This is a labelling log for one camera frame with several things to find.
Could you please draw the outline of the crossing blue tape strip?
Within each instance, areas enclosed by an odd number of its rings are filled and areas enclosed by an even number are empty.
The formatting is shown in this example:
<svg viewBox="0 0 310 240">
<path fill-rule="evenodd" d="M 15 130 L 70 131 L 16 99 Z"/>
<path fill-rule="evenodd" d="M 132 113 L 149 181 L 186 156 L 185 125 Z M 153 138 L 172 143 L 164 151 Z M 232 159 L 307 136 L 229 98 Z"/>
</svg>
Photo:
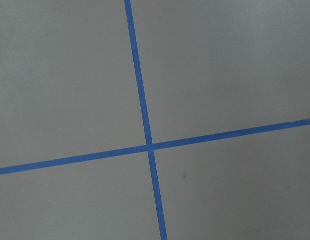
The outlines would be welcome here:
<svg viewBox="0 0 310 240">
<path fill-rule="evenodd" d="M 153 144 L 152 149 L 154 150 L 168 149 L 168 148 L 192 145 L 192 144 L 197 144 L 197 143 L 212 142 L 212 141 L 217 141 L 217 140 L 236 138 L 236 137 L 241 137 L 241 136 L 246 136 L 246 135 L 254 135 L 254 134 L 260 134 L 260 133 L 290 129 L 290 128 L 303 127 L 307 125 L 308 126 L 310 125 L 310 118 L 292 121 L 292 122 L 276 123 L 276 124 L 265 125 L 265 126 L 258 126 L 258 127 L 252 127 L 252 128 L 246 128 L 246 129 L 240 129 L 240 130 L 232 130 L 232 131 L 221 132 L 221 133 L 214 133 L 214 134 L 208 134 L 208 135 L 202 135 L 202 136 L 195 136 L 195 137 L 189 137 L 189 138 L 183 138 L 183 139 L 158 142 L 158 143 Z M 96 153 L 90 153 L 90 154 L 84 154 L 84 155 L 78 155 L 78 156 L 71 156 L 71 157 L 58 158 L 58 159 L 33 162 L 33 163 L 27 163 L 27 164 L 21 164 L 21 165 L 7 166 L 7 167 L 0 168 L 0 175 L 32 171 L 32 170 L 38 170 L 38 169 L 43 169 L 43 168 L 50 168 L 50 167 L 56 167 L 56 166 L 81 163 L 81 162 L 88 162 L 88 161 L 94 161 L 94 160 L 99 160 L 99 159 L 142 153 L 146 151 L 147 151 L 147 147 L 145 145 L 139 145 L 139 146 L 132 146 L 132 147 L 126 147 L 126 148 L 121 148 L 121 149 L 108 150 L 108 151 L 102 151 L 102 152 L 96 152 Z"/>
</svg>

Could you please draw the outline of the long blue tape strip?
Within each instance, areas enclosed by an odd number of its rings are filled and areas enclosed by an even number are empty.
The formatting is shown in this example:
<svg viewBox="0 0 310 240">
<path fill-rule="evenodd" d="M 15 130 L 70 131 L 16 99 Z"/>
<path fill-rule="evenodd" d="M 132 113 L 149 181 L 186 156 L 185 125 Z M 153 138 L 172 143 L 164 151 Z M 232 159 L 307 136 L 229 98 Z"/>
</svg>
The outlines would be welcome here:
<svg viewBox="0 0 310 240">
<path fill-rule="evenodd" d="M 168 239 L 131 2 L 124 1 L 160 238 Z"/>
</svg>

